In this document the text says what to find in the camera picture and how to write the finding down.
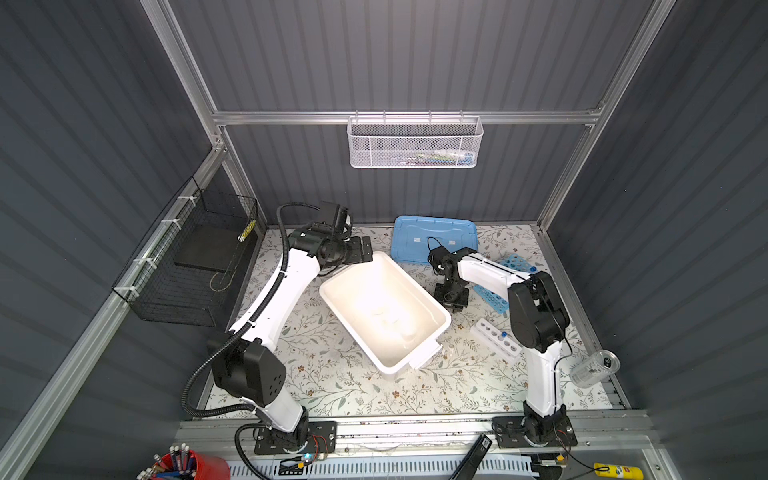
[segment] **pen holder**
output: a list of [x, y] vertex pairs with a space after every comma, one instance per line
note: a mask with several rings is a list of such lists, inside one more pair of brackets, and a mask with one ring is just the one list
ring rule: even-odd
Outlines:
[[[230, 466], [227, 461], [209, 455], [201, 455], [190, 450], [190, 457], [195, 461], [195, 475], [194, 480], [230, 480]], [[165, 465], [172, 465], [170, 460], [170, 454], [163, 456], [163, 463]]]

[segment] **wire mesh basket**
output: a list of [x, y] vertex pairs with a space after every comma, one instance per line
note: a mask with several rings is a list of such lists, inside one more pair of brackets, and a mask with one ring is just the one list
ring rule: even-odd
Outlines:
[[157, 246], [131, 261], [141, 263], [133, 283], [113, 290], [142, 320], [226, 325], [258, 240], [256, 232], [240, 237], [257, 224], [257, 211], [253, 198], [197, 190], [176, 218], [163, 220]]
[[483, 129], [479, 117], [383, 115], [378, 122], [350, 117], [346, 132], [354, 168], [472, 168]]

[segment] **black remote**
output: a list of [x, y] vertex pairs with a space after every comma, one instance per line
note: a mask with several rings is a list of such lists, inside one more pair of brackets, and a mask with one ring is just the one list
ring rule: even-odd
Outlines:
[[451, 475], [451, 480], [472, 480], [492, 443], [491, 439], [480, 435], [462, 462], [458, 464], [458, 468]]

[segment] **floral patterned surface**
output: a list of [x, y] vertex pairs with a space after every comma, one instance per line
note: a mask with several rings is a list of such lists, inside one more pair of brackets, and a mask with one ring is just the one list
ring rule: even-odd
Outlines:
[[[370, 236], [374, 250], [389, 254], [391, 227], [356, 228], [355, 235]], [[516, 253], [540, 270], [548, 270], [544, 257], [525, 225], [478, 227], [479, 250], [491, 260]], [[280, 232], [267, 233], [240, 313], [257, 297], [280, 257]], [[441, 280], [429, 265], [401, 264], [419, 285], [434, 290]], [[439, 338], [443, 350], [423, 368], [410, 367], [394, 380], [381, 377], [366, 354], [341, 322], [331, 313], [319, 294], [324, 279], [307, 287], [290, 314], [276, 349], [286, 365], [286, 388], [311, 416], [408, 415], [429, 413], [515, 412], [522, 410], [528, 387], [525, 354], [513, 365], [480, 343], [469, 328], [486, 319], [509, 331], [507, 314], [499, 315], [474, 290], [469, 306], [452, 314], [451, 326]], [[574, 355], [560, 362], [561, 388], [568, 409], [610, 409], [601, 384], [579, 389], [567, 374], [587, 356], [576, 329], [567, 330]], [[214, 386], [207, 408], [237, 403], [238, 400]], [[227, 417], [248, 416], [233, 412]]]

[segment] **yellow battery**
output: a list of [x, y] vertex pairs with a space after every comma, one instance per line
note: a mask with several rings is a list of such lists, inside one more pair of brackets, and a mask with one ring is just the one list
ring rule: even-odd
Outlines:
[[608, 478], [629, 478], [630, 480], [643, 480], [643, 471], [638, 467], [626, 467], [624, 465], [606, 465], [604, 463], [595, 463], [594, 468], [608, 467], [607, 472], [595, 472], [598, 477]]
[[253, 231], [253, 228], [256, 226], [256, 221], [251, 220], [246, 226], [245, 230], [240, 234], [240, 236], [237, 238], [239, 241], [244, 242], [245, 239], [248, 237], [248, 234]]

